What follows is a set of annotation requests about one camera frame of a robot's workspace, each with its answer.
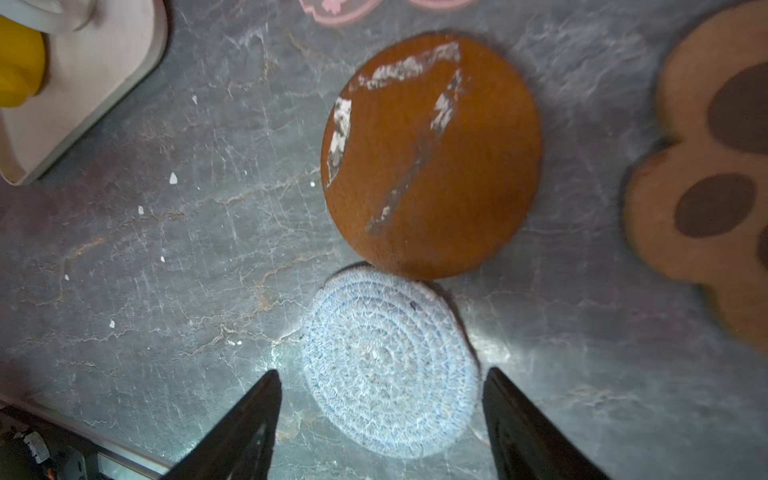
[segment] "yellow object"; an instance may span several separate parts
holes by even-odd
[[[42,34],[0,16],[0,107],[17,107],[34,95],[44,70]]]

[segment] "dark spot on woven coaster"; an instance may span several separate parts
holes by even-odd
[[[710,131],[720,143],[768,154],[768,63],[746,68],[725,82],[707,116]]]
[[[757,187],[742,174],[718,174],[689,188],[677,202],[674,226],[687,237],[702,238],[733,230],[750,214]]]
[[[768,270],[768,225],[760,232],[760,237],[757,239],[757,258]]]

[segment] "white adhesive residue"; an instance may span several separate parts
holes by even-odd
[[[331,137],[331,147],[328,153],[328,184],[330,186],[336,174],[339,173],[341,159],[346,148],[346,141],[349,138],[349,131],[352,130],[352,101],[345,98],[337,98],[333,107],[333,122],[336,129]]]
[[[412,55],[405,60],[382,65],[373,72],[371,78],[360,75],[357,78],[357,83],[369,90],[376,90],[394,81],[418,77],[429,70],[437,61],[446,60],[458,63],[461,59],[462,54],[458,51],[458,42],[452,41],[434,47],[432,50],[425,51],[420,55]]]
[[[429,127],[436,132],[442,133],[448,127],[453,118],[456,101],[458,100],[458,90],[462,84],[462,71],[456,70],[451,78],[451,83],[444,92],[440,94],[435,102],[435,115],[432,116],[432,122]]]

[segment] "gray marble surface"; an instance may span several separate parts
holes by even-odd
[[[272,478],[494,478],[479,410],[441,455],[381,458],[323,418],[297,362],[309,299],[358,260],[319,186],[330,107],[379,49],[450,28],[519,69],[545,135],[524,227],[440,282],[483,366],[613,478],[764,478],[768,359],[641,264],[619,221],[629,167],[661,143],[660,63],[728,3],[389,0],[328,29],[296,0],[175,0],[157,70],[39,182],[0,186],[2,389],[178,460],[278,368]]]

